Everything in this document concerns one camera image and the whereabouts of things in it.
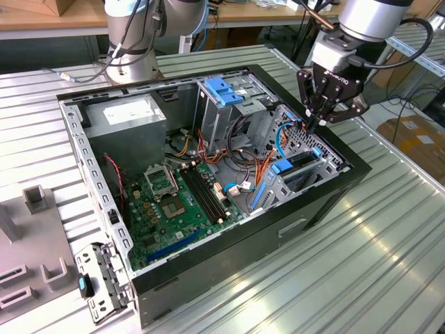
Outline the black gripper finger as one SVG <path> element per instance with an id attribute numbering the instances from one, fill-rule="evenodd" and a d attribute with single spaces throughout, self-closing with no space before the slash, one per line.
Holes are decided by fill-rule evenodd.
<path id="1" fill-rule="evenodd" d="M 306 130 L 313 134 L 320 123 L 326 124 L 327 113 L 330 110 L 325 96 L 329 79 L 324 67 L 305 67 L 297 72 L 300 99 L 305 105 Z"/>
<path id="2" fill-rule="evenodd" d="M 343 110 L 343 111 L 335 111 L 334 110 L 338 104 L 343 103 L 343 102 L 335 103 L 335 102 L 328 101 L 330 110 L 327 113 L 326 124 L 327 123 L 338 123 L 338 122 L 342 122 L 342 121 L 350 119 L 350 118 L 360 116 L 363 113 L 365 113 L 366 111 L 368 111 L 368 109 L 369 109 L 369 106 L 364 101 L 361 93 L 358 96 L 352 98 L 350 101 L 351 101 L 351 105 L 349 106 L 349 108 L 346 110 Z"/>

